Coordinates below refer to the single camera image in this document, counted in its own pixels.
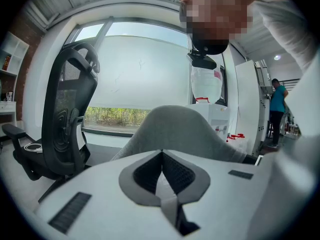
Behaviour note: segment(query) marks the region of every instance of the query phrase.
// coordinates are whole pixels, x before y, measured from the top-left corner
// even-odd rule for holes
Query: white ceiling
[[[28,16],[31,20],[42,29],[48,28],[53,23],[57,23],[60,19],[64,17],[71,16],[72,14],[87,10],[90,5],[99,6],[103,4],[106,0],[30,0],[38,8],[40,13],[45,19],[41,17],[32,17],[30,13]],[[173,5],[177,5],[179,0],[149,0],[152,1],[162,1],[168,4],[168,7],[172,9]],[[253,24],[247,33],[242,34],[236,40],[236,48],[242,53],[242,55],[249,57],[253,61],[259,61],[265,59],[265,62],[270,68],[278,68],[273,70],[281,70],[281,65],[288,64],[292,67],[298,67],[295,60],[289,55],[272,37],[270,32],[266,29],[263,24],[262,17],[259,12],[253,9]],[[282,61],[273,60],[275,55],[282,55]]]

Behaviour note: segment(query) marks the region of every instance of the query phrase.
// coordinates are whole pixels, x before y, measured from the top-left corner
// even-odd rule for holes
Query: black pants
[[[277,145],[280,135],[280,123],[284,113],[280,111],[270,111],[270,123],[273,127],[273,144]]]

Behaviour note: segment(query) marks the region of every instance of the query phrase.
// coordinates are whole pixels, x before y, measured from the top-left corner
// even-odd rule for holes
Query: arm
[[[283,92],[284,99],[286,99],[288,94],[289,94],[289,92],[286,90],[286,88],[284,88],[284,92]],[[286,108],[287,104],[286,104],[285,100],[283,100],[283,104],[284,104],[284,108]]]

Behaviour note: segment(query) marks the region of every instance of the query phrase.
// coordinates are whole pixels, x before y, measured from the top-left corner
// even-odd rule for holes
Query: window frame
[[[66,39],[64,45],[62,46],[61,50],[68,48],[69,46],[73,46],[75,43],[82,43],[83,41],[87,40],[88,43],[90,43],[96,50],[99,49],[100,44],[102,43],[104,37],[106,36],[107,32],[109,31],[111,25],[113,23],[120,23],[120,22],[134,22],[134,23],[144,23],[144,24],[151,24],[151,25],[156,25],[164,28],[168,28],[171,30],[175,30],[178,32],[181,32],[183,34],[186,34],[186,31],[184,28],[166,23],[163,21],[159,20],[153,20],[153,19],[147,19],[147,18],[140,18],[140,17],[113,17],[110,16],[109,18],[106,19],[101,19],[101,20],[96,20],[96,21],[91,21],[88,23],[84,24],[78,24],[75,26],[75,28],[71,31],[70,35]],[[90,37],[87,39],[82,39],[75,41],[82,31],[83,28],[90,27],[93,25],[98,25],[98,24],[103,24],[102,28],[100,31],[97,33],[95,37]],[[189,65],[189,90],[190,93],[189,95],[189,104],[195,104],[196,99],[193,95],[192,88],[191,88],[191,69],[192,66],[191,64]],[[223,66],[220,67],[221,72],[223,74],[223,81],[224,81],[224,99],[219,99],[216,104],[220,104],[223,106],[228,106],[228,86],[227,86],[227,74],[226,70]],[[89,127],[84,126],[84,123],[82,123],[82,130],[86,133],[92,133],[92,134],[99,134],[99,135],[107,135],[107,136],[116,136],[116,137],[126,137],[130,138],[133,136],[132,133],[124,133],[121,131],[109,131],[109,130],[102,130],[102,129],[92,129]]]

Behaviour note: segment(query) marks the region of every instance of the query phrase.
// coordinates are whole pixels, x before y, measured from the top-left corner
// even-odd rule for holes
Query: black mesh office chair
[[[80,127],[96,90],[99,71],[98,55],[88,43],[68,47],[56,57],[46,90],[42,138],[34,142],[42,144],[43,153],[20,146],[19,139],[27,136],[22,129],[12,124],[2,126],[3,132],[12,139],[14,158],[31,180],[42,176],[57,180],[44,196],[84,170],[90,152]],[[39,146],[29,147],[34,150]]]

